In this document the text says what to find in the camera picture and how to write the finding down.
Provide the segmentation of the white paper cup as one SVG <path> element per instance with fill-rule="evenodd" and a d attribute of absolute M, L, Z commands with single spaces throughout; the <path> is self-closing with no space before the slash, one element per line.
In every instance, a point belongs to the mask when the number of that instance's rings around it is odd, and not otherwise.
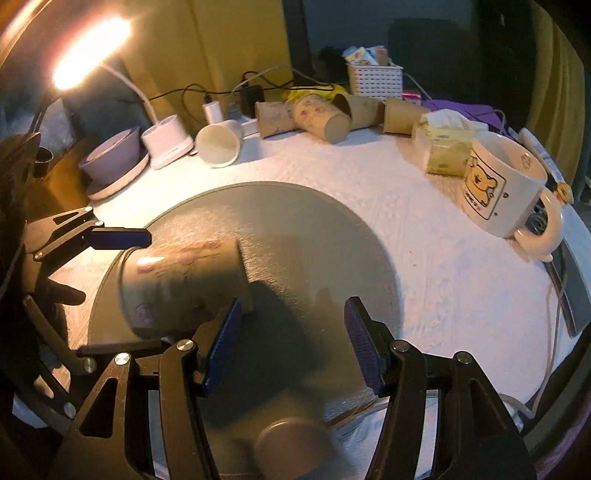
<path fill-rule="evenodd" d="M 207 125 L 195 137 L 199 158 L 212 168 L 224 168 L 235 163 L 245 142 L 245 129 L 235 120 Z"/>

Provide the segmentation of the yellow curtain right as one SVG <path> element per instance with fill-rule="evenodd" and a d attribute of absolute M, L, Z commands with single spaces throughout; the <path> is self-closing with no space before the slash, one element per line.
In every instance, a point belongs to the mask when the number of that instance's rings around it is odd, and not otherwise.
<path fill-rule="evenodd" d="M 550 14 L 530 3 L 536 63 L 527 128 L 538 138 L 568 184 L 585 168 L 586 75 L 582 60 Z"/>

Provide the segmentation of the purple folder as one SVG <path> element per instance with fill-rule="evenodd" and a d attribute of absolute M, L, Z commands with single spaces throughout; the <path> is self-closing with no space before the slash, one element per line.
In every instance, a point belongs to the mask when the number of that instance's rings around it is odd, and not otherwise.
<path fill-rule="evenodd" d="M 500 109 L 490 105 L 467 104 L 450 100 L 423 100 L 422 106 L 430 111 L 449 109 L 461 113 L 471 121 L 486 123 L 491 131 L 506 133 L 506 117 Z"/>

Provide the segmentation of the white lattice basket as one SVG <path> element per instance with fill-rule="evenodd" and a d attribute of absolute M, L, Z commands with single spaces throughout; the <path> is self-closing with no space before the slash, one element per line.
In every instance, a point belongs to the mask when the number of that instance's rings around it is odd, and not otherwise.
<path fill-rule="evenodd" d="M 380 100 L 403 98 L 404 69 L 398 65 L 349 65 L 349 89 L 353 95 Z"/>

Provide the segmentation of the yellow tissue pack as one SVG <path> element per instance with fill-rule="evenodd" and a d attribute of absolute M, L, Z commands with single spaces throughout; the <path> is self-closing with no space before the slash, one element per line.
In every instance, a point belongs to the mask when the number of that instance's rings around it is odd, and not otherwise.
<path fill-rule="evenodd" d="M 489 126 L 451 109 L 425 113 L 413 127 L 412 140 L 423 171 L 463 177 L 478 132 Z"/>

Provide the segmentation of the brown paper cup right rear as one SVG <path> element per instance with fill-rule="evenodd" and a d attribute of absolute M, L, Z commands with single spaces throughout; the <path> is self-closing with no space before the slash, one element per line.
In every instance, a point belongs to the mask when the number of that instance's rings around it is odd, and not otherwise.
<path fill-rule="evenodd" d="M 414 125 L 430 110 L 397 98 L 385 101 L 383 132 L 387 134 L 411 135 Z"/>

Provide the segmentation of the white scalloped plate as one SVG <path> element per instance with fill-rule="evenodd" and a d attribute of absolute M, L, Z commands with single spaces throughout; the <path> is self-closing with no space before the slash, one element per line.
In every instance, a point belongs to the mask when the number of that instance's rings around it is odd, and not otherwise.
<path fill-rule="evenodd" d="M 140 161 L 129 171 L 108 185 L 92 181 L 86 188 L 86 196 L 90 201 L 101 201 L 109 198 L 129 186 L 147 167 L 149 154 L 145 153 Z"/>

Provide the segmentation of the round grey placemat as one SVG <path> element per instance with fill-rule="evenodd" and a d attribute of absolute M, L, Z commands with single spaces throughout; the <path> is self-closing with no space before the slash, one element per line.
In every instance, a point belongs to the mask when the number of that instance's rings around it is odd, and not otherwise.
<path fill-rule="evenodd" d="M 259 477 L 252 447 L 273 422 L 331 422 L 370 402 L 344 306 L 359 297 L 398 333 L 402 300 L 386 247 L 354 211 L 308 187 L 250 182 L 185 200 L 148 229 L 157 246 L 235 238 L 242 248 L 253 310 L 221 385 L 199 403 L 222 478 Z"/>

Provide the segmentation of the white power strip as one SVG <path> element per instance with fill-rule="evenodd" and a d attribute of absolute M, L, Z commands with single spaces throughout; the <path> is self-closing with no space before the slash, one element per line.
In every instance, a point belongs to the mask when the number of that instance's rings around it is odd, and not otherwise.
<path fill-rule="evenodd" d="M 259 122 L 256 120 L 256 118 L 250 118 L 245 115 L 240 115 L 238 117 L 235 117 L 235 121 L 238 122 L 240 126 L 242 126 L 243 134 L 245 134 L 245 137 L 249 137 L 259 133 Z"/>

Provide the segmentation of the black smartphone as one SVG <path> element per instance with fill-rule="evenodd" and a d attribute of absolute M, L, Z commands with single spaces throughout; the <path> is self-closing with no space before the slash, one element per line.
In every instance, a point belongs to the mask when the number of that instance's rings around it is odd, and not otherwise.
<path fill-rule="evenodd" d="M 545 268 L 560 294 L 566 328 L 573 338 L 590 323 L 590 290 L 566 240 L 552 253 L 552 261 Z"/>

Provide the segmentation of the white textured tablecloth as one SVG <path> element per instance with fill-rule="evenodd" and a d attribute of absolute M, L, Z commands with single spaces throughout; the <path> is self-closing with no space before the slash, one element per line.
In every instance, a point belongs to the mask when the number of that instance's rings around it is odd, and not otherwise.
<path fill-rule="evenodd" d="M 472 222 L 458 203 L 460 180 L 423 173 L 407 138 L 375 129 L 337 145 L 308 133 L 250 137 L 235 165 L 212 169 L 184 157 L 144 171 L 94 211 L 108 226 L 142 227 L 185 200 L 250 182 L 308 187 L 354 211 L 397 272 L 395 334 L 426 353 L 472 353 L 501 393 L 529 400 L 547 367 L 572 351 L 544 265 Z"/>

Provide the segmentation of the white desk lamp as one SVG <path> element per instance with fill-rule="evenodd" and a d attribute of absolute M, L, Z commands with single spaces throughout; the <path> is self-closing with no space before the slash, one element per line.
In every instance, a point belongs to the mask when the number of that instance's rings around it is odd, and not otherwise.
<path fill-rule="evenodd" d="M 105 63 L 130 34 L 131 23 L 119 16 L 107 16 L 95 22 L 79 34 L 61 55 L 53 71 L 52 83 L 60 91 L 70 90 L 97 68 L 123 82 L 147 108 L 151 126 L 140 135 L 140 139 L 149 154 L 151 168 L 159 170 L 188 154 L 194 140 L 176 114 L 159 118 L 144 92 Z"/>

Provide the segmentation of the brown paper cup patterned middle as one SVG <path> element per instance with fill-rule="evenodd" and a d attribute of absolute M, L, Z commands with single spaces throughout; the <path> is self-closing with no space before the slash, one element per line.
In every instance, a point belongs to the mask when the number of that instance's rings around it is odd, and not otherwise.
<path fill-rule="evenodd" d="M 294 103 L 293 117 L 298 128 L 329 144 L 344 141 L 352 127 L 349 115 L 317 94 L 308 94 L 298 99 Z"/>

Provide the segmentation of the brown paper cup leftmost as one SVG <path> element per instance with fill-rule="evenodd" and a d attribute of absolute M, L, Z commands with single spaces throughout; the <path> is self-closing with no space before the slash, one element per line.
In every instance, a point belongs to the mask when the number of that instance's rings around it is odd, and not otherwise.
<path fill-rule="evenodd" d="M 291 102 L 256 102 L 259 136 L 263 139 L 297 130 Z"/>

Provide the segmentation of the white phone charger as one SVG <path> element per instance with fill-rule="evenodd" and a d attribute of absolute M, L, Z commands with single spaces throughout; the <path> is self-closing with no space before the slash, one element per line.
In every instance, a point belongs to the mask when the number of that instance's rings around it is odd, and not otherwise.
<path fill-rule="evenodd" d="M 212 100 L 202 105 L 204 116 L 208 124 L 217 124 L 224 120 L 224 114 L 221 109 L 221 103 Z"/>

